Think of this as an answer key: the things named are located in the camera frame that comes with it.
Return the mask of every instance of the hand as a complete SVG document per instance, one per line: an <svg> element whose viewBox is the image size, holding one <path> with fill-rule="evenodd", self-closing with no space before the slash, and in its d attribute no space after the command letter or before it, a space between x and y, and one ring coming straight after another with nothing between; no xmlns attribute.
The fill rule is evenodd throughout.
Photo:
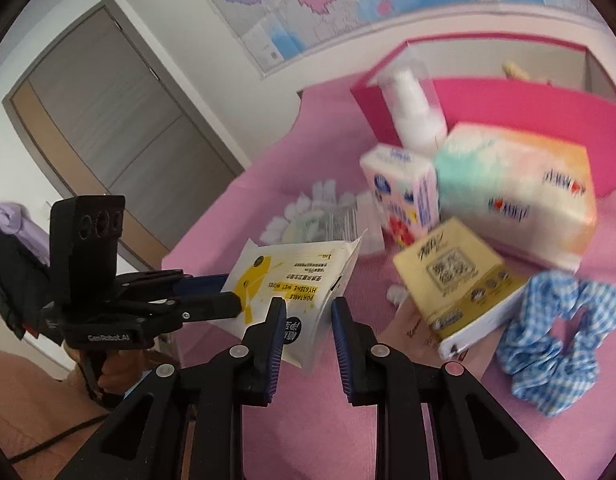
<svg viewBox="0 0 616 480"><path fill-rule="evenodd" d="M65 343L64 349L73 361L80 365L85 362L85 352L69 348ZM97 384L109 394L122 395L141 379L146 368L143 350L110 351Z"/></svg>

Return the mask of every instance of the pink tablecloth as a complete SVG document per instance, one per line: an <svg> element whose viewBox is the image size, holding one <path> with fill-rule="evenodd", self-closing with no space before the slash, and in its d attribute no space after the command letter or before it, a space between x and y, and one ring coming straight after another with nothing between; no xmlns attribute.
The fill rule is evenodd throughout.
<svg viewBox="0 0 616 480"><path fill-rule="evenodd" d="M333 178L339 192L359 192L361 153L376 143L348 92L355 78L307 89L293 129L229 189L179 242L163 267L194 275L229 272L248 238L258 241L267 222L283 215L300 192ZM600 202L601 224L583 271L616 281L616 192ZM347 287L353 316L380 332L393 308L385 293L397 281L390 259L360 260ZM185 366L207 361L235 342L205 323L177 335ZM566 480L596 480L616 452L616 332L598 352L598 384L554 419L544 418L509 393L509 379L492 363L484 384L552 460ZM245 473L250 480L374 478L375 410L353 408L341 387L330 337L310 376L281 366L273 403L244 409Z"/></svg>

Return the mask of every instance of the metal screw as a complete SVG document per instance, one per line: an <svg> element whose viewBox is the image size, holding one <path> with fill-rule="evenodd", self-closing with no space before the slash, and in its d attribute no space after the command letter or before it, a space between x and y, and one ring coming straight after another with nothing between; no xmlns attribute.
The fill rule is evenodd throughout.
<svg viewBox="0 0 616 480"><path fill-rule="evenodd" d="M445 364L445 371L448 372L450 375L453 375L455 377L458 377L460 375L462 375L462 373L464 372L465 368L455 362L455 361L450 361L449 363Z"/></svg>
<svg viewBox="0 0 616 480"><path fill-rule="evenodd" d="M370 348L370 353L375 357L387 357L390 354L390 349L386 345L374 345Z"/></svg>
<svg viewBox="0 0 616 480"><path fill-rule="evenodd" d="M245 357L248 355L248 347L243 345L235 345L230 349L230 355L232 357Z"/></svg>
<svg viewBox="0 0 616 480"><path fill-rule="evenodd" d="M170 377L175 372L175 367L170 364L159 365L157 377Z"/></svg>

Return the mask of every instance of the gingham fabric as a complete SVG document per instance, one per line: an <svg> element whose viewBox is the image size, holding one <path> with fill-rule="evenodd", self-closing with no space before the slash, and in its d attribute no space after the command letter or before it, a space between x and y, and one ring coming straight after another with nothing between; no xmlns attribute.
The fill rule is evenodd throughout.
<svg viewBox="0 0 616 480"><path fill-rule="evenodd" d="M557 317L572 319L581 306L578 332L562 354L563 342L548 332ZM594 350L615 328L614 286L547 270L528 281L519 316L505 330L496 357L512 375L512 394L555 416L594 386L599 373Z"/></svg>

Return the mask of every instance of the pink box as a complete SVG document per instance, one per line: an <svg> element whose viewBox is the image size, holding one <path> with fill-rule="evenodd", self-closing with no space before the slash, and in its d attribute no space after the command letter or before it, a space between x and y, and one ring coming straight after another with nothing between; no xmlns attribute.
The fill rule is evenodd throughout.
<svg viewBox="0 0 616 480"><path fill-rule="evenodd" d="M408 40L351 92L379 142L400 146L376 76L401 55L430 73L448 128L458 122L505 126L587 148L597 196L616 189L616 85L585 46L522 34L456 34ZM550 84L505 78L514 61Z"/></svg>

